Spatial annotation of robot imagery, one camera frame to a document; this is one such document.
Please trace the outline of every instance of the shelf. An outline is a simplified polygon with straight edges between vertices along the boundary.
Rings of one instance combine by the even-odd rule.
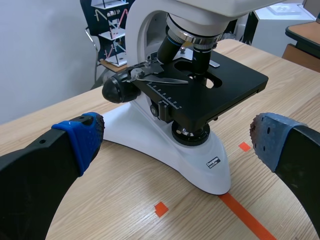
[[[112,33],[112,38],[110,36],[110,31],[106,31],[104,33],[99,34],[99,36],[108,39],[108,40],[115,40],[115,39],[119,39],[122,38],[126,35],[126,30],[123,28],[113,28],[111,30]]]
[[[112,65],[114,65],[116,67],[121,67],[121,66],[127,64],[127,54],[125,52],[120,52],[116,56],[114,55],[109,58],[106,58],[105,61],[108,63],[111,63]]]
[[[128,2],[123,2],[121,0],[105,1],[104,3],[98,3],[96,5],[92,5],[92,7],[106,10],[129,4]]]

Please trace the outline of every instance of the wooden desk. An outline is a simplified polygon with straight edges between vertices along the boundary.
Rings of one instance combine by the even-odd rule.
[[[269,76],[264,91],[210,123],[229,157],[230,194],[278,240],[318,239],[291,191],[252,148],[244,152],[238,145],[251,144],[250,123],[262,112],[282,114],[320,131],[320,74],[234,40],[219,42],[216,51]],[[102,114],[115,107],[97,88],[4,124],[0,126],[0,155],[25,147],[62,120],[91,111]],[[154,205],[160,201],[169,208],[161,218],[154,213]],[[65,195],[46,239],[257,237],[217,196],[199,190],[172,168],[143,153],[105,141],[84,176]]]
[[[293,25],[289,26],[288,30],[296,36],[300,36],[305,40],[311,41],[320,46],[320,23],[314,21]]]
[[[320,24],[314,21],[289,26],[285,34],[297,43],[288,44],[282,58],[320,73]]]

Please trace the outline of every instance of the orange tape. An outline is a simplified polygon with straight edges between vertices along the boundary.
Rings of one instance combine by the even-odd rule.
[[[244,152],[248,152],[251,149],[251,147],[245,142],[241,143],[239,145],[239,148],[241,148]]]
[[[277,240],[230,193],[219,195],[219,198],[260,240]]]
[[[155,214],[157,214],[159,218],[161,218],[169,210],[169,208],[167,208],[162,201],[155,205],[154,208]]]

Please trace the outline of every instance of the metal rack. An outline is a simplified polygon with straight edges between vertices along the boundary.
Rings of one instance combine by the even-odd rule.
[[[126,49],[119,44],[117,40],[120,40],[126,35],[125,29],[121,28],[120,25],[122,20],[124,19],[125,14],[128,15],[128,10],[124,9],[120,19],[114,19],[113,21],[109,20],[109,17],[120,14],[117,10],[111,10],[113,8],[127,5],[129,4],[126,0],[92,0],[91,6],[95,8],[95,17],[97,22],[100,21],[101,18],[104,18],[109,24],[109,31],[103,32],[99,34],[100,37],[111,41],[110,43],[110,51],[107,52],[105,50],[105,61],[113,64],[116,67],[121,67],[127,64],[127,54]],[[112,52],[117,52],[117,48],[121,49],[123,52],[115,53],[111,56]]]

